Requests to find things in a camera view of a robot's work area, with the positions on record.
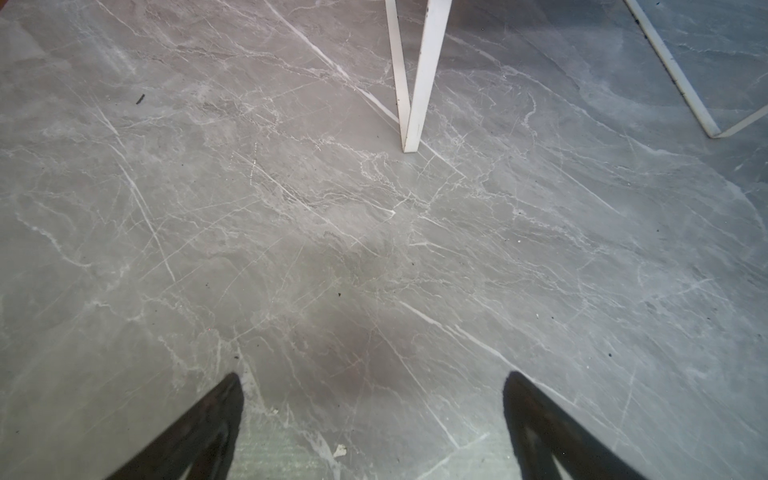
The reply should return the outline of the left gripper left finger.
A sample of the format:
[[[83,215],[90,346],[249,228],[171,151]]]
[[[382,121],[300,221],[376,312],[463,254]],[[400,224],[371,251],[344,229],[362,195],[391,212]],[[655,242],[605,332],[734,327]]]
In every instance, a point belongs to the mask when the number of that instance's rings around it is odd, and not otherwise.
[[[225,479],[244,408],[239,376],[231,372],[109,477]]]

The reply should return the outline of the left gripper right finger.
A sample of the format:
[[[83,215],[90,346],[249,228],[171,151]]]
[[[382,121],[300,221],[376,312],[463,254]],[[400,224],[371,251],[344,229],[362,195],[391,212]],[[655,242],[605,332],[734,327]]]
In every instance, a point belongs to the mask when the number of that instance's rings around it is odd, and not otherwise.
[[[642,479],[644,476],[580,425],[528,377],[507,376],[503,411],[523,479]]]

